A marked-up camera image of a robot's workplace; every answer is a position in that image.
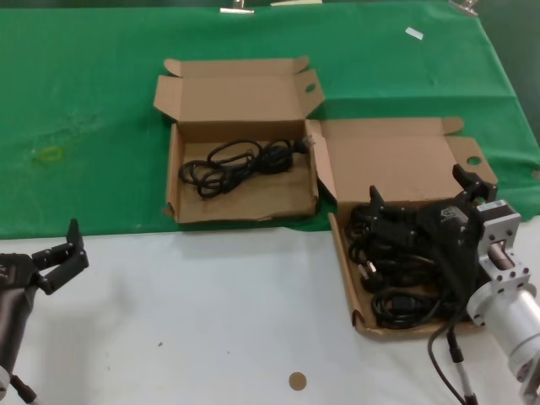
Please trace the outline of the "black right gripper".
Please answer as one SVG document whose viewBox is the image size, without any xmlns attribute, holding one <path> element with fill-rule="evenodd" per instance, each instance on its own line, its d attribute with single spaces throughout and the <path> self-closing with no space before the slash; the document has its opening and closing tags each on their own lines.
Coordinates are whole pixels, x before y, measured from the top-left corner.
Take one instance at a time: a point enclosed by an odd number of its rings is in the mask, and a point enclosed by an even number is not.
<svg viewBox="0 0 540 405">
<path fill-rule="evenodd" d="M 474 291 L 479 277 L 480 227 L 473 202 L 494 202 L 498 187 L 477 173 L 453 165 L 453 177 L 465 202 L 433 202 L 419 206 L 388 205 L 375 186 L 370 186 L 370 232 L 386 242 L 413 249 L 435 260 L 454 291 Z"/>
</svg>

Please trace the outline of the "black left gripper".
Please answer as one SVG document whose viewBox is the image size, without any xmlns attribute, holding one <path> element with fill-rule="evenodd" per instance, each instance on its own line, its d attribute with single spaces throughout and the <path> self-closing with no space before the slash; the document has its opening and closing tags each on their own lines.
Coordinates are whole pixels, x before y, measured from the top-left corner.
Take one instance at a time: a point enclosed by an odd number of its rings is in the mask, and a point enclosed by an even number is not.
<svg viewBox="0 0 540 405">
<path fill-rule="evenodd" d="M 89 266 L 78 221 L 71 219 L 66 242 L 34 253 L 1 254 L 1 295 L 17 289 L 54 294 Z"/>
</svg>

